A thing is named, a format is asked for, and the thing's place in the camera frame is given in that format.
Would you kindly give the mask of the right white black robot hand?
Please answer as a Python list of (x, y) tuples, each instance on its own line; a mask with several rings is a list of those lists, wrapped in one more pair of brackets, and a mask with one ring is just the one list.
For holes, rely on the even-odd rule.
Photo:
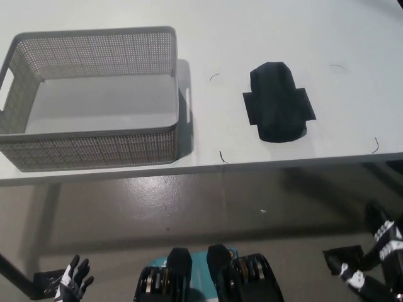
[(393, 219), (376, 201), (365, 206), (372, 248), (356, 265), (338, 264), (338, 276), (363, 301), (402, 301), (402, 219)]

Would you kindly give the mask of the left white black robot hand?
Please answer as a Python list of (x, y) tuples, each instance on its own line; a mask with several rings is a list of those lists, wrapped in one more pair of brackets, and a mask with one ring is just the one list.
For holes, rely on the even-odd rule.
[(80, 256), (75, 255), (61, 277), (54, 301), (81, 301), (86, 290), (94, 281), (93, 276), (88, 276), (89, 272), (89, 259), (85, 258), (81, 261)]

